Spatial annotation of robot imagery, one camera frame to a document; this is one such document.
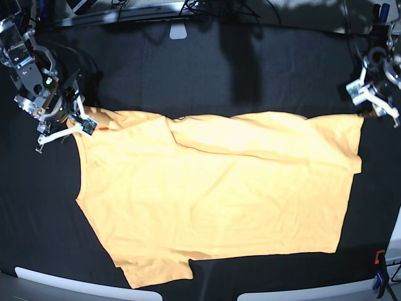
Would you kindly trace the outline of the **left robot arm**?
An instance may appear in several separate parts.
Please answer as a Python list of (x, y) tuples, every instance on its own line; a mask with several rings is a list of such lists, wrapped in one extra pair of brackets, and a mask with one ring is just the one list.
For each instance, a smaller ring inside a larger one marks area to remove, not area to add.
[(393, 102), (393, 94), (400, 90), (400, 35), (394, 33), (400, 19), (378, 23), (373, 31), (370, 47), (361, 59), (357, 79), (345, 88), (352, 103), (359, 106), (370, 103), (364, 116), (389, 116), (395, 128), (400, 127), (400, 111)]

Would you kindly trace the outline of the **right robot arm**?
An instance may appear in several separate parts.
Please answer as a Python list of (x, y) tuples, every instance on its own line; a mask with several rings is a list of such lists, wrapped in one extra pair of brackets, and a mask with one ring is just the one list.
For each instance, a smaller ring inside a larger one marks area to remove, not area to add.
[(84, 109), (80, 71), (60, 78), (52, 52), (37, 43), (30, 14), (17, 1), (1, 1), (1, 64), (18, 90), (14, 101), (38, 121), (36, 151), (74, 133), (91, 136), (98, 122)]

